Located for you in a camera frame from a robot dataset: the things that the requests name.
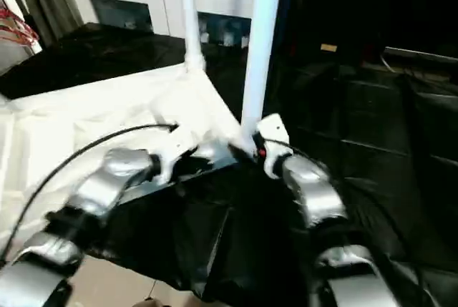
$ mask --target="white fabric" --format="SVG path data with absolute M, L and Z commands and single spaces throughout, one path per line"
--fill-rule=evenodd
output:
M 6 240 L 31 191 L 74 151 L 117 130 L 157 123 L 151 102 L 172 89 L 184 71 L 183 65 L 176 65 L 0 105 L 0 243 Z M 99 165 L 109 148 L 151 148 L 164 132 L 132 132 L 76 159 L 33 204 L 20 238 L 36 231 L 47 211 L 62 205 L 72 186 Z

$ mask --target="white bracket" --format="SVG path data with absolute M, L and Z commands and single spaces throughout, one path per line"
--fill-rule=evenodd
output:
M 279 114 L 264 117 L 258 123 L 258 131 L 263 139 L 277 140 L 289 144 L 289 135 Z M 288 153 L 293 154 L 293 151 L 289 147 L 270 141 L 265 141 L 264 147 L 266 152 L 264 171 L 268 177 L 277 180 L 279 176 L 273 173 L 273 166 L 279 157 Z

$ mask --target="cabinet drawer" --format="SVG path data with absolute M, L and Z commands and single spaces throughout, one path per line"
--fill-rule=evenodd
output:
M 170 36 L 185 37 L 181 0 L 164 0 Z M 195 0 L 199 12 L 244 17 L 253 14 L 253 0 Z
M 125 21 L 125 27 L 127 28 L 139 26 L 143 29 L 144 27 L 151 26 L 156 34 L 169 34 L 163 0 L 75 1 L 85 23 L 95 22 L 117 25 L 113 23 L 122 23 Z M 111 16 L 116 18 L 116 20 L 107 21 Z

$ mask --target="glass panel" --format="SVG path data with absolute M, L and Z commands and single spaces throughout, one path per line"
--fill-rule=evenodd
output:
M 147 4 L 119 0 L 90 0 L 100 24 L 152 31 Z
M 226 47 L 248 46 L 251 19 L 199 12 L 201 42 L 220 44 Z

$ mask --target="yellow label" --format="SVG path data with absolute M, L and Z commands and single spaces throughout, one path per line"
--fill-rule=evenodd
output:
M 321 44 L 321 50 L 327 52 L 337 52 L 337 46 L 333 44 Z

